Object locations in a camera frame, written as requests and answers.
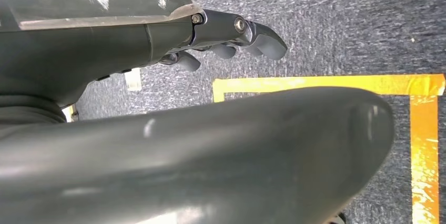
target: gray rubber surface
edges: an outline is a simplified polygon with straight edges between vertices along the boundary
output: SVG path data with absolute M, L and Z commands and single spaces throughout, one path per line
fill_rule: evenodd
M 128 92 L 123 75 L 91 84 L 77 104 L 81 119 L 147 113 L 212 102 L 215 78 L 443 73 L 446 0 L 196 0 L 272 27 L 289 46 L 274 62 L 246 53 L 231 60 L 197 53 L 195 73 L 178 66 L 141 69 L 143 89 Z M 366 191 L 348 207 L 350 223 L 412 222 L 409 100 L 387 97 L 397 142 Z M 439 102 L 440 193 L 446 188 L 446 100 Z M 442 209 L 445 197 L 441 197 Z M 442 222 L 446 212 L 441 210 Z

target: yellow tape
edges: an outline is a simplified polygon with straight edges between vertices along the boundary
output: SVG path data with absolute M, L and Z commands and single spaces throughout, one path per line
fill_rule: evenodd
M 444 75 L 216 79 L 213 83 L 214 102 L 224 101 L 225 93 L 269 93 L 313 86 L 353 87 L 382 95 L 411 96 L 412 222 L 438 224 L 440 212 L 437 95 L 443 95 Z
M 312 86 L 354 87 L 385 95 L 442 95 L 443 74 L 216 79 L 214 101 L 224 93 L 269 93 Z
M 410 96 L 412 222 L 440 222 L 438 193 L 438 98 Z

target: robotic hand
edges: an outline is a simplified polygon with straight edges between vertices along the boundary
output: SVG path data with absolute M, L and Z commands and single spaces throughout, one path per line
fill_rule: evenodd
M 193 0 L 0 0 L 0 23 L 0 95 L 60 107 L 75 103 L 89 82 L 135 67 L 197 70 L 190 50 L 231 58 L 242 47 L 271 59 L 287 51 L 269 27 Z

